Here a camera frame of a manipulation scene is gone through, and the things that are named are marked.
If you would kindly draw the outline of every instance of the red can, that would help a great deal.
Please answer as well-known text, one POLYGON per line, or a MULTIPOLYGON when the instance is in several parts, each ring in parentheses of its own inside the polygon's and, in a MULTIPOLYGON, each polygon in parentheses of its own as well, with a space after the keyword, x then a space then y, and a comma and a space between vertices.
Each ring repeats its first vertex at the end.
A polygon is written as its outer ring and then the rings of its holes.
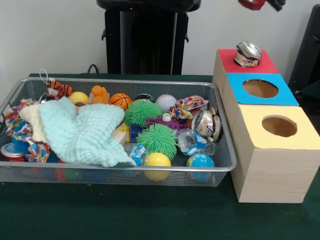
POLYGON ((1 147, 1 154, 10 162, 24 162, 26 160, 25 153, 16 152, 12 143, 8 143, 1 147))

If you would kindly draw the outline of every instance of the wire mesh basket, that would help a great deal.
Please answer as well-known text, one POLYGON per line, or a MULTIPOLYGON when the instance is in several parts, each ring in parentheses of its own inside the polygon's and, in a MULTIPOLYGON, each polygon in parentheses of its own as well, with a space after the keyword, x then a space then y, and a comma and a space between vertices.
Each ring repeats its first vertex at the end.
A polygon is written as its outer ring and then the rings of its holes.
MULTIPOLYGON (((72 183, 72 184, 116 184, 116 185, 162 185, 162 186, 207 186, 217 187, 227 172, 237 164, 237 157, 228 128, 220 95, 215 86, 204 82, 137 81, 106 79, 56 78, 62 84, 68 84, 74 92, 89 95, 95 85, 106 87, 110 95, 126 93, 131 98, 139 94, 150 94, 157 99, 162 94, 171 94, 176 99, 198 95, 209 100, 220 116, 222 133, 216 143, 216 152, 212 156, 216 167, 187 167, 188 157, 179 150, 171 161, 171 167, 136 166, 104 168, 100 165, 69 163, 10 162, 0 157, 0 182, 28 183, 72 183), (155 178, 165 174, 162 181, 150 181, 145 173, 155 178)), ((33 100, 46 91, 46 85, 36 77, 18 81, 0 106, 0 147, 10 143, 5 133, 5 116, 9 108, 20 104, 21 99, 33 100)))

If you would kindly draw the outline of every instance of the box with hole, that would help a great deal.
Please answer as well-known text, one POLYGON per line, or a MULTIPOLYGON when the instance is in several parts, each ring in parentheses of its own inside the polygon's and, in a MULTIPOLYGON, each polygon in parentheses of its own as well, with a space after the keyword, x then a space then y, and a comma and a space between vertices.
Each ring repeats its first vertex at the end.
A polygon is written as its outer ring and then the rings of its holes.
POLYGON ((228 73, 221 98, 231 132, 238 104, 299 105, 280 74, 228 73))
POLYGON ((220 91, 224 90, 227 74, 278 74, 278 70, 265 50, 256 67, 242 67, 234 61, 236 49, 218 49, 214 64, 212 83, 220 91))
POLYGON ((239 105, 232 137, 239 202, 303 202, 320 165, 320 137, 302 108, 239 105))

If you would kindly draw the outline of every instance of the wooden block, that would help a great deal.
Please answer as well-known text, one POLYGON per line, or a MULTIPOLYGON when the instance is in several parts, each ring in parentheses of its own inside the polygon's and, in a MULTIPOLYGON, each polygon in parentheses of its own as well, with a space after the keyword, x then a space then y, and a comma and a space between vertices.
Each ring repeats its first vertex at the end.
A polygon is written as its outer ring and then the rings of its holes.
POLYGON ((239 202, 303 202, 320 165, 320 137, 302 108, 239 105, 232 137, 239 202))
POLYGON ((215 57, 212 83, 218 88, 220 95, 223 93, 226 77, 226 71, 217 52, 215 57))
POLYGON ((126 144, 127 133, 125 131, 114 130, 111 137, 118 143, 124 146, 126 144))
POLYGON ((128 144, 130 143, 130 130, 129 130, 129 126, 127 126, 125 123, 122 123, 120 126, 118 126, 116 128, 116 130, 120 131, 120 132, 124 132, 126 135, 126 139, 125 142, 128 144))
POLYGON ((231 134, 238 104, 299 105, 280 74, 228 73, 221 99, 231 134))
POLYGON ((265 50, 256 67, 242 67, 235 63, 237 49, 218 49, 217 54, 222 62, 226 74, 278 74, 278 70, 265 50))

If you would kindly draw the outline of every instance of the spiky ball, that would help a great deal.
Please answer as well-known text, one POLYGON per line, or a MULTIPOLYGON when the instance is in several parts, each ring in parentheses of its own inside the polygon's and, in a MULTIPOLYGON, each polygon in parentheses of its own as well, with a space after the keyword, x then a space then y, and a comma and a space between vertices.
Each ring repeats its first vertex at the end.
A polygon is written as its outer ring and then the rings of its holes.
POLYGON ((177 154, 175 133, 171 128, 162 124, 153 124, 143 130, 136 141, 142 144, 150 154, 162 153, 169 159, 173 159, 177 154))
POLYGON ((146 126, 147 118, 156 118, 162 115, 162 111, 157 103, 148 99, 140 99, 132 102, 125 112, 125 124, 137 124, 140 127, 146 126))

